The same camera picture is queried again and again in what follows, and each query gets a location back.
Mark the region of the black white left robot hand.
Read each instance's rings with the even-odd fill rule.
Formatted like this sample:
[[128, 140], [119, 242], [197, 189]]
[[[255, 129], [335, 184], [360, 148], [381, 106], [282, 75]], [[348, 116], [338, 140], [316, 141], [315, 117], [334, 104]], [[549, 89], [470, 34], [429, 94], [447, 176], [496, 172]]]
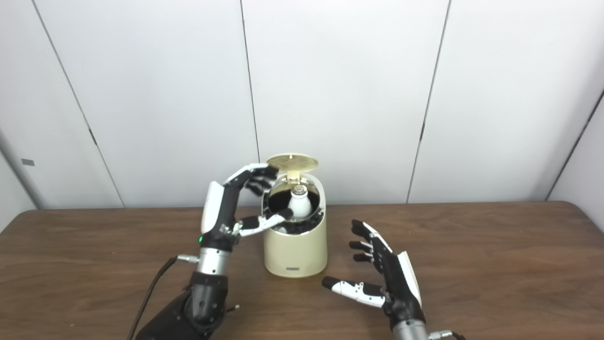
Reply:
[[263, 196], [274, 185], [278, 173], [279, 169], [268, 163], [251, 163], [223, 183], [212, 181], [203, 207], [200, 246], [232, 252], [242, 237], [258, 234], [291, 218], [293, 211], [289, 208], [239, 220], [235, 217], [241, 190]]

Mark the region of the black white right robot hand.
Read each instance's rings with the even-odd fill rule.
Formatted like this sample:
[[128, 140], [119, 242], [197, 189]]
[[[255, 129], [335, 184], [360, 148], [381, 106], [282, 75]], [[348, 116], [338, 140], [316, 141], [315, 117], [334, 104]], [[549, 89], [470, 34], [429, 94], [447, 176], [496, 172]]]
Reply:
[[379, 307], [390, 320], [390, 327], [415, 320], [425, 323], [426, 317], [420, 299], [413, 293], [410, 280], [403, 270], [403, 263], [384, 241], [382, 235], [366, 222], [353, 219], [351, 231], [362, 238], [350, 241], [349, 248], [358, 250], [353, 260], [357, 263], [372, 264], [382, 276], [384, 284], [376, 285], [354, 280], [341, 280], [324, 276], [324, 288], [358, 303]]

